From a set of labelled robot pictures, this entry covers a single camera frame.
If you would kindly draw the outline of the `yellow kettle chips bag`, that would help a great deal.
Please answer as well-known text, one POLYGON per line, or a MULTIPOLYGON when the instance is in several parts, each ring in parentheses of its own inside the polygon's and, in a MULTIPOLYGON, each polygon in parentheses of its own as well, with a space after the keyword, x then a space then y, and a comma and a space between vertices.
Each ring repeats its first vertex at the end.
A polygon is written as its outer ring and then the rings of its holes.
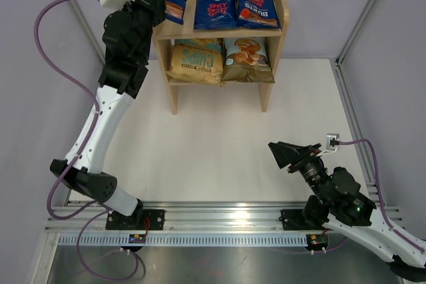
POLYGON ((217 38, 176 39, 166 74, 180 81, 224 86, 221 41, 217 38))

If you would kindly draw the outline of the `light blue cassava chips bag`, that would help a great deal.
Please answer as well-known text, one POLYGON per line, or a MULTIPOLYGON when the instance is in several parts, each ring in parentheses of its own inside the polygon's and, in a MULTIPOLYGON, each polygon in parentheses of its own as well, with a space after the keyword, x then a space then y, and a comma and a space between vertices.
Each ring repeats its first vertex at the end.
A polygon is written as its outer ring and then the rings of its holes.
POLYGON ((224 38, 223 82, 274 83, 264 37, 224 38))

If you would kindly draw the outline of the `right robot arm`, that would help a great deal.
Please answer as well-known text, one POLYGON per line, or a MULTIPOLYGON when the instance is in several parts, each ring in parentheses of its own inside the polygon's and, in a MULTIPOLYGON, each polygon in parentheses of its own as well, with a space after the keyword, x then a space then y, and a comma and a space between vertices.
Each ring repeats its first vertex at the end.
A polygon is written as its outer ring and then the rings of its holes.
POLYGON ((270 142, 268 147, 278 167, 300 173, 313 192, 304 208, 280 212, 284 230, 337 231, 372 251, 399 277, 425 281, 425 242, 391 222, 346 168, 328 173, 320 144, 270 142))

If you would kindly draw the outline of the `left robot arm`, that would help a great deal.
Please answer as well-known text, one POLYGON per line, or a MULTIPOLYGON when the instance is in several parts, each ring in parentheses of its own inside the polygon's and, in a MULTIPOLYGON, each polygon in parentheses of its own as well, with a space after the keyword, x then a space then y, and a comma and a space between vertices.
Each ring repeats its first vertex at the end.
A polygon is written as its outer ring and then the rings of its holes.
POLYGON ((143 202, 103 172, 114 133, 148 73, 153 29, 166 18, 165 0, 124 0, 104 21, 106 46, 95 101, 75 145, 50 171, 68 188, 111 210, 108 229, 137 229, 144 223, 143 202))

